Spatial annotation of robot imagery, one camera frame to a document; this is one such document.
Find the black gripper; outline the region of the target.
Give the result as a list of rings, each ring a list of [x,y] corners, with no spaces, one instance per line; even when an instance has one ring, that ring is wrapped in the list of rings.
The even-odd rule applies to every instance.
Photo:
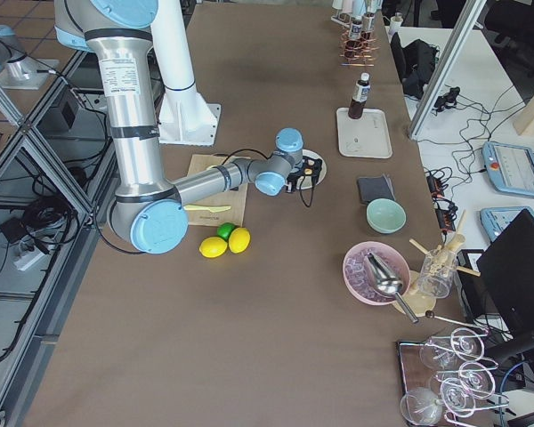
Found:
[[[305,176],[304,170],[308,168],[308,165],[314,165],[314,162],[310,158],[304,158],[301,166],[292,171],[287,177],[286,192],[295,192],[301,189],[301,183]],[[312,177],[312,188],[316,186],[316,180],[318,175]]]

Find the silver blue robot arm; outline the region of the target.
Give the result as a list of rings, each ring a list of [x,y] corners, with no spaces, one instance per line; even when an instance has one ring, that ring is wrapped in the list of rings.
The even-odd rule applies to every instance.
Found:
[[[147,254],[174,249],[188,228],[187,204],[253,183],[275,196],[303,164],[303,137],[281,130],[265,159],[237,158],[169,181],[165,143],[199,145],[218,116],[198,93],[182,9],[176,1],[58,1],[61,44],[98,58],[120,186],[109,225]]]

